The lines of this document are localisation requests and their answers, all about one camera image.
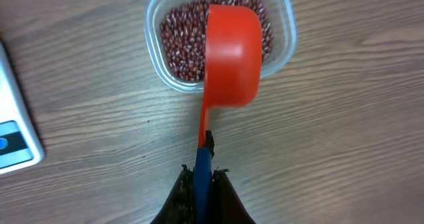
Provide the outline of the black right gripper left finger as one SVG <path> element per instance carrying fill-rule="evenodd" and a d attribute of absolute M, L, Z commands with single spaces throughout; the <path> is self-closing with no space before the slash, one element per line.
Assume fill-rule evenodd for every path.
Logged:
<path fill-rule="evenodd" d="M 194 224 L 195 198 L 193 171 L 182 164 L 172 190 L 151 224 Z"/>

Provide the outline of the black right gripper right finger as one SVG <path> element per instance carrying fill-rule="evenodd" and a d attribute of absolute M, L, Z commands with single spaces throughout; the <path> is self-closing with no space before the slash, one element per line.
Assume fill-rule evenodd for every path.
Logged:
<path fill-rule="evenodd" d="M 227 176 L 228 171 L 213 171 L 208 197 L 208 223 L 256 224 L 231 184 Z"/>

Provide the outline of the red measuring scoop blue handle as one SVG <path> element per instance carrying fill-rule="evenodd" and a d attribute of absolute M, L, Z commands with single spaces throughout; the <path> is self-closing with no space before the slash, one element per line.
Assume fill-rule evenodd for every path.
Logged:
<path fill-rule="evenodd" d="M 205 40 L 205 75 L 193 177 L 196 222 L 205 223 L 212 152 L 207 148 L 210 110 L 248 105 L 258 92 L 262 29 L 246 7 L 210 5 Z"/>

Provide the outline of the white digital kitchen scale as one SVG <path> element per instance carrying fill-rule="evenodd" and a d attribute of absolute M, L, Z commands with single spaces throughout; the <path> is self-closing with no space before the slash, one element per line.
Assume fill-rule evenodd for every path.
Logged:
<path fill-rule="evenodd" d="M 1 45 L 1 173 L 34 166 L 43 158 L 42 144 Z"/>

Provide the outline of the red beans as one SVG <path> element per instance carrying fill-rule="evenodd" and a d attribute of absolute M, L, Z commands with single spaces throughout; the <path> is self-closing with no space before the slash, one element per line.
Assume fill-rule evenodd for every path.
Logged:
<path fill-rule="evenodd" d="M 205 43 L 209 6 L 247 7 L 260 19 L 262 60 L 272 52 L 274 33 L 262 0 L 192 0 L 170 9 L 160 23 L 160 38 L 173 75 L 183 82 L 202 82 L 205 76 Z"/>

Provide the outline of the clear plastic container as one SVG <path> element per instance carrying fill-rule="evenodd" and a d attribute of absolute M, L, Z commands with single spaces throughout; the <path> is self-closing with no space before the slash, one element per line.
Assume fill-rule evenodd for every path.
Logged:
<path fill-rule="evenodd" d="M 147 48 L 159 78 L 171 88 L 184 93 L 201 93 L 203 82 L 189 83 L 179 80 L 167 65 L 164 46 L 160 38 L 160 23 L 171 8 L 191 0 L 150 0 L 146 9 L 144 32 Z M 295 17 L 290 0 L 262 0 L 274 34 L 272 52 L 262 63 L 260 78 L 280 71 L 292 58 L 297 44 Z"/>

